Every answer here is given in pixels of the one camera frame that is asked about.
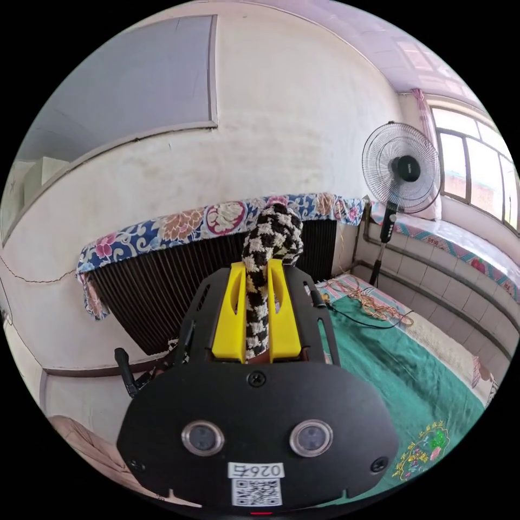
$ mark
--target pipe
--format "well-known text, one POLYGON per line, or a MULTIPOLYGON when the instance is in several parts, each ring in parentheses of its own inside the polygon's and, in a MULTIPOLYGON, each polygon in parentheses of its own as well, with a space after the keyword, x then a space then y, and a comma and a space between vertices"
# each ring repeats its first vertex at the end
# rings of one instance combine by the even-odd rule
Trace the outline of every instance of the pipe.
MULTIPOLYGON (((369 244, 374 244, 374 245, 380 247, 381 242, 379 240, 375 240, 374 238, 370 237, 369 226, 370 226, 370 216, 365 221, 365 225, 364 225, 364 229, 363 229, 363 240, 365 242, 368 242, 369 244)), ((513 327, 520 334, 520 324, 518 324, 516 322, 513 315, 501 303, 497 302, 494 298, 490 297, 483 289, 476 286, 474 283, 469 282, 468 280, 462 278, 461 275, 457 274, 454 271, 450 271, 449 269, 443 267, 442 265, 436 264, 435 262, 422 258, 414 253, 410 253, 409 251, 405 251, 404 249, 397 248, 392 244, 387 244, 386 248, 389 249, 390 251, 399 253, 400 255, 407 256, 408 258, 411 258, 412 260, 415 260, 417 262, 421 262, 422 264, 428 265, 429 267, 435 269, 436 271, 439 271, 439 272, 443 273, 444 275, 449 276, 450 278, 453 278, 454 280, 457 280, 457 282, 460 282, 461 284, 469 287, 472 291, 476 292, 483 299, 485 299, 491 305, 493 305, 497 310, 499 310, 512 323, 513 327)))
MULTIPOLYGON (((364 260, 359 260, 358 265, 361 265, 363 267, 367 267, 369 269, 372 269, 373 266, 370 265, 368 262, 365 262, 364 260)), ((390 278, 390 280, 393 280, 395 282, 400 283, 401 285, 404 285, 405 287, 408 287, 409 289, 415 291, 416 293, 419 293, 426 298, 429 298, 432 302, 436 303, 437 305, 440 305, 441 307, 444 307, 446 310, 450 311, 451 313, 455 314, 462 320, 464 320, 467 324, 472 326, 475 330, 480 332, 483 336, 485 336, 487 339, 489 339, 497 348, 504 354, 506 359, 511 362, 512 355, 508 352, 508 350, 496 339, 491 333, 489 333, 482 325, 480 325, 478 322, 474 321, 469 316, 466 316, 464 313, 462 313, 459 309, 456 307, 451 306, 448 302, 445 300, 442 300, 438 296, 431 294, 430 292, 426 291, 422 287, 416 286, 413 283, 408 282, 407 280, 404 280, 402 278, 399 278, 398 276, 385 271, 384 269, 381 269, 380 274, 383 276, 386 276, 387 278, 390 278)))

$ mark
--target black metal plate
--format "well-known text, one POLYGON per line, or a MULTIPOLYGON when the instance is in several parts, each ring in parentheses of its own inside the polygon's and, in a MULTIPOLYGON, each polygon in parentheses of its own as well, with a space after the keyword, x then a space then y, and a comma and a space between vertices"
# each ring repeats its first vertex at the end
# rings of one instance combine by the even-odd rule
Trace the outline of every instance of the black metal plate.
POLYGON ((281 462, 283 506, 275 508, 281 511, 373 488, 385 472, 372 473, 371 465, 380 457, 393 461, 398 437, 376 389, 340 367, 214 362, 174 366, 144 387, 130 403, 117 446, 145 488, 163 496, 172 489, 214 509, 231 505, 228 462, 281 462), (260 388, 247 382, 253 370, 266 376, 260 388), (192 455, 181 442, 184 426, 198 419, 225 435, 224 448, 212 457, 192 455), (314 458, 299 457, 289 446, 291 430, 307 419, 337 432, 330 449, 314 458), (132 460, 144 471, 133 469, 132 460))

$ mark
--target electric fan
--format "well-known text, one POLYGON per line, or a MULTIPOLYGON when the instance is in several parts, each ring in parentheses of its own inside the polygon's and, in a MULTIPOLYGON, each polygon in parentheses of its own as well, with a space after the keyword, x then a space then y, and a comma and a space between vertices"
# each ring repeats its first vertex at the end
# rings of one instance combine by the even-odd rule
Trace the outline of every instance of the electric fan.
POLYGON ((370 284, 381 269, 396 213, 418 213, 439 196, 443 180, 439 154, 428 138, 413 126, 390 121, 376 129, 363 147, 363 175, 374 197, 386 207, 381 226, 381 249, 370 284))

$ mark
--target label sticker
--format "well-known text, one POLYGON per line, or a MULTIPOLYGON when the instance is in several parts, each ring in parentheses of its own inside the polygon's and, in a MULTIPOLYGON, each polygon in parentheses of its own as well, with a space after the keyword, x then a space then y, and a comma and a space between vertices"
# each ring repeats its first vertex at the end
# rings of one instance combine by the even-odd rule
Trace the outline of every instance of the label sticker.
POLYGON ((267 508, 282 505, 279 478, 231 479, 233 505, 267 508))
POLYGON ((282 505, 280 479, 285 477, 283 463, 229 462, 227 477, 231 479, 233 505, 256 508, 282 505))
POLYGON ((274 464, 243 464, 240 462, 228 462, 227 477, 240 479, 264 479, 283 478, 283 463, 274 464))

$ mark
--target white wall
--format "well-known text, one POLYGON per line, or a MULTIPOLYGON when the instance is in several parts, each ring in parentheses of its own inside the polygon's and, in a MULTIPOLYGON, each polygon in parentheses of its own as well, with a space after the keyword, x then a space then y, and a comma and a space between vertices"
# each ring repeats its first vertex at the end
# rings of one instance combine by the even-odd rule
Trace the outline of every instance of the white wall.
POLYGON ((423 132, 423 123, 421 121, 421 112, 417 106, 417 99, 412 94, 399 94, 399 105, 402 110, 402 122, 423 132))
MULTIPOLYGON (((363 145, 401 119, 383 76, 327 30, 247 4, 182 5, 217 14, 219 128, 166 134, 104 153, 47 190, 2 256, 16 274, 52 280, 82 247, 148 218, 254 196, 331 191, 362 197, 363 145)), ((110 316, 96 323, 72 276, 56 284, 0 277, 20 334, 45 368, 113 366, 116 347, 145 356, 110 316)))
POLYGON ((11 166, 0 204, 3 235, 18 213, 22 211, 24 204, 23 179, 35 164, 35 162, 15 161, 11 166))
POLYGON ((32 398, 36 401, 36 404, 40 406, 40 383, 42 378, 45 377, 43 369, 25 346, 13 325, 6 320, 3 328, 12 357, 15 360, 23 382, 27 386, 32 398))
POLYGON ((115 444, 130 404, 123 380, 47 376, 45 414, 78 421, 102 439, 115 444))

